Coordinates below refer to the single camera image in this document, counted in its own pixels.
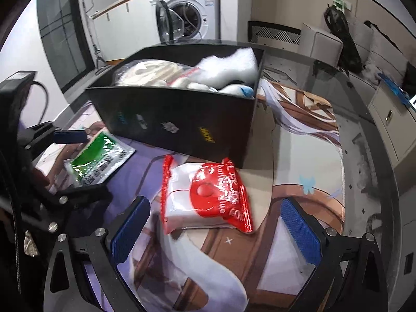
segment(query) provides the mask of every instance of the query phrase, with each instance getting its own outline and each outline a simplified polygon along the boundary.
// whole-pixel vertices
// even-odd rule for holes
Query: blue object
[[[391,79],[389,79],[386,75],[382,73],[379,73],[379,76],[387,84],[390,90],[399,98],[400,102],[403,105],[405,105],[408,108],[412,106],[397,84],[395,84]]]
[[[315,177],[305,178],[302,175],[299,176],[300,184],[303,186],[303,193],[305,195],[311,193],[313,195],[313,186],[315,185]]]
[[[303,257],[308,263],[318,266],[322,258],[321,243],[288,199],[283,200],[280,215]]]
[[[254,90],[252,88],[247,87],[247,86],[241,86],[240,89],[243,92],[245,97],[253,97]]]
[[[126,261],[149,216],[150,202],[143,197],[111,241],[111,254],[116,264]]]
[[[84,143],[88,139],[85,130],[57,130],[53,133],[55,144]]]

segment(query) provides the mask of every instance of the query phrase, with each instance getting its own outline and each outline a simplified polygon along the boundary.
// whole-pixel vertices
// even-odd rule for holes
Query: red packet
[[[229,158],[222,163],[163,164],[161,219],[166,234],[176,229],[235,227],[253,231],[244,184]]]

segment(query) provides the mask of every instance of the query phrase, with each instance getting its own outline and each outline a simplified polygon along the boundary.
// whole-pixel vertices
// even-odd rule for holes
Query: black metal bracket
[[[328,312],[387,312],[387,284],[380,251],[374,235],[364,233],[361,238],[342,236],[333,228],[324,229],[318,220],[301,208],[295,199],[289,201],[321,241],[322,259],[309,277],[290,312],[318,311],[334,283],[340,262],[349,261],[339,292]]]
[[[142,211],[140,215],[144,225],[150,216],[150,204],[147,198],[138,196],[107,229],[98,228],[88,237],[69,238],[66,234],[58,236],[45,282],[44,312],[101,311],[84,270],[84,261],[91,262],[114,312],[146,312],[119,274],[116,261],[111,255],[113,239],[125,228],[126,220],[137,208]]]
[[[44,312],[101,311],[88,277],[78,265],[85,260],[92,263],[114,312],[146,312],[117,271],[116,261],[111,255],[112,241],[143,199],[137,197],[107,230],[97,229],[89,237],[71,239],[64,234],[58,237],[47,273]],[[315,217],[303,211],[295,199],[289,200],[320,240],[322,259],[288,311],[315,312],[325,305],[330,293],[335,298],[324,311],[387,312],[386,280],[374,236],[366,233],[362,238],[354,238],[341,236],[333,228],[324,229]],[[336,287],[333,285],[334,277],[340,262],[346,260],[349,263],[342,284]],[[54,275],[62,278],[62,273],[66,273],[68,285],[57,291]]]

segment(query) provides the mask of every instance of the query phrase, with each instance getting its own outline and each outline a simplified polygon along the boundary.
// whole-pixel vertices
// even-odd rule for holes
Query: white cabinet
[[[134,36],[138,43],[136,51],[160,43],[155,6],[151,6],[149,0],[131,0],[129,3]]]
[[[94,28],[98,39],[98,48],[101,50],[100,55],[106,61],[112,60],[116,51],[116,44],[110,40],[112,38],[112,27],[109,12],[100,15],[94,20]]]
[[[136,52],[137,48],[130,1],[111,9],[109,12],[112,24],[111,41],[116,44],[112,60],[124,59]]]
[[[129,0],[94,20],[106,61],[124,59],[160,42],[154,9],[149,0]]]

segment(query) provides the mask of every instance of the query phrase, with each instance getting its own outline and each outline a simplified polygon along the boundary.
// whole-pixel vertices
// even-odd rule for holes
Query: black box
[[[115,71],[133,60],[151,58],[195,66],[205,57],[226,57],[244,47],[205,43],[144,48],[107,71],[87,88],[87,94],[115,135],[214,162],[229,157],[242,167],[255,99],[189,89],[111,85]],[[259,67],[252,86],[256,94],[264,51],[253,51]]]

